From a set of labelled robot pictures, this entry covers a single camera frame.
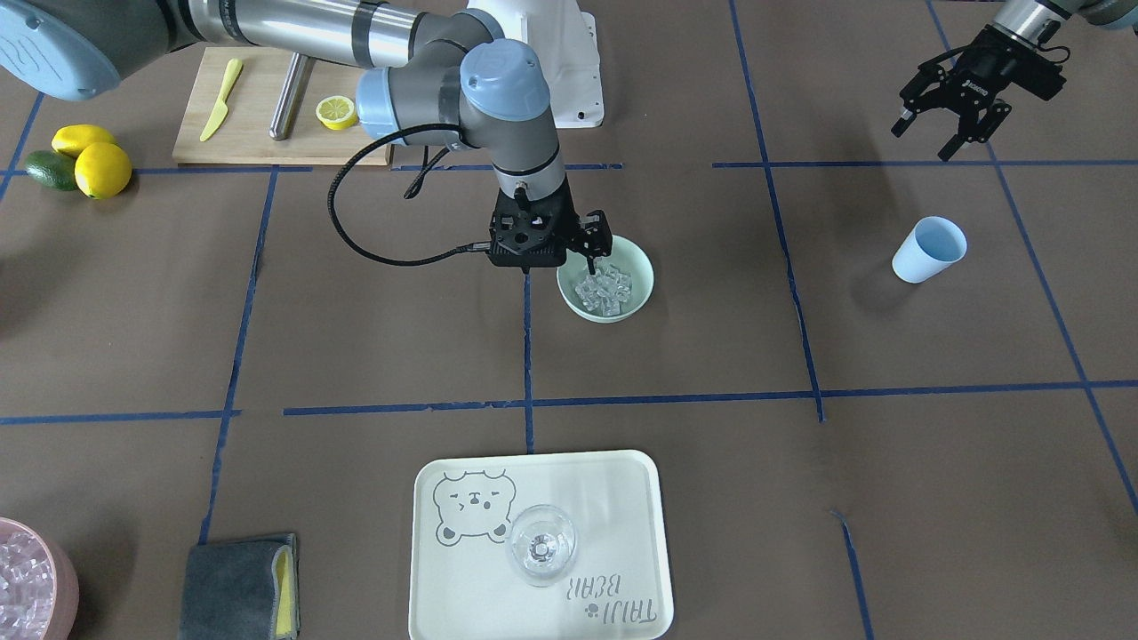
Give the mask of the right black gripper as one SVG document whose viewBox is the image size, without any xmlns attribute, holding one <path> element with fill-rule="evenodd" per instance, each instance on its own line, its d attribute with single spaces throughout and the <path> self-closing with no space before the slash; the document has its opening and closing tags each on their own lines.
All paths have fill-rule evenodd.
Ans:
<svg viewBox="0 0 1138 640">
<path fill-rule="evenodd" d="M 597 274 L 595 260 L 613 255 L 613 231 L 603 210 L 577 216 L 574 222 L 574 252 L 585 256 L 589 276 Z"/>
</svg>

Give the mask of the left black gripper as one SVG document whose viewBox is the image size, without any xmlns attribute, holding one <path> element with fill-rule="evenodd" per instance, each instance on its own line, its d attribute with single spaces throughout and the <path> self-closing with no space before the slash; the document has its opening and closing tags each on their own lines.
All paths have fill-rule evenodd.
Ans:
<svg viewBox="0 0 1138 640">
<path fill-rule="evenodd" d="M 893 136 L 902 137 L 916 115 L 935 109 L 958 118 L 957 132 L 938 151 L 943 162 L 975 142 L 972 134 L 992 134 L 1011 113 L 999 95 L 1020 87 L 1042 100 L 1056 97 L 1065 85 L 1061 61 L 1052 61 L 1039 49 L 986 26 L 967 46 L 921 61 L 916 74 L 900 90 L 902 112 Z"/>
</svg>

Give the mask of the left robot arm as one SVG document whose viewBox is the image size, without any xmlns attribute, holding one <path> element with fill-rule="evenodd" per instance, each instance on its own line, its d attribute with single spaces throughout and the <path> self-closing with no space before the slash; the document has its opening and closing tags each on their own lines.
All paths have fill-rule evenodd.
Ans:
<svg viewBox="0 0 1138 640">
<path fill-rule="evenodd" d="M 921 61 L 899 92 L 902 112 L 891 133 L 901 137 L 918 115 L 945 109 L 957 129 L 935 154 L 940 161 L 988 142 L 1012 112 L 1000 97 L 1008 87 L 1044 101 L 1063 89 L 1064 60 L 1049 58 L 1049 42 L 1073 17 L 1095 28 L 1135 31 L 1137 8 L 1133 1 L 1005 1 L 967 44 Z"/>
</svg>

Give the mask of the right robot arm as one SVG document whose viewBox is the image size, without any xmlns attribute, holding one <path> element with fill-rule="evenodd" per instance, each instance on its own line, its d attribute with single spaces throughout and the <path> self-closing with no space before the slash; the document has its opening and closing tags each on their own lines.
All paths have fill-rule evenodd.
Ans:
<svg viewBox="0 0 1138 640">
<path fill-rule="evenodd" d="M 558 129 L 605 117 L 595 24 L 574 1 L 470 1 L 450 16 L 388 1 L 5 1 L 3 66 L 57 99 L 85 100 L 196 42 L 259 47 L 362 72 L 371 142 L 325 205 L 386 143 L 483 149 L 497 179 L 484 252 L 494 266 L 589 266 L 613 251 L 602 211 L 574 210 Z"/>
</svg>

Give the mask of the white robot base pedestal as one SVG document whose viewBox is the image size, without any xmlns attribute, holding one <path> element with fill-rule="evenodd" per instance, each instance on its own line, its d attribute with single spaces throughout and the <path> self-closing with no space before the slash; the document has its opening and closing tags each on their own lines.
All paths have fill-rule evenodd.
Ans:
<svg viewBox="0 0 1138 640">
<path fill-rule="evenodd" d="M 605 98 L 597 49 L 597 20 L 577 1 L 468 1 L 489 13 L 504 36 L 528 44 L 541 58 L 558 129 L 597 128 Z"/>
</svg>

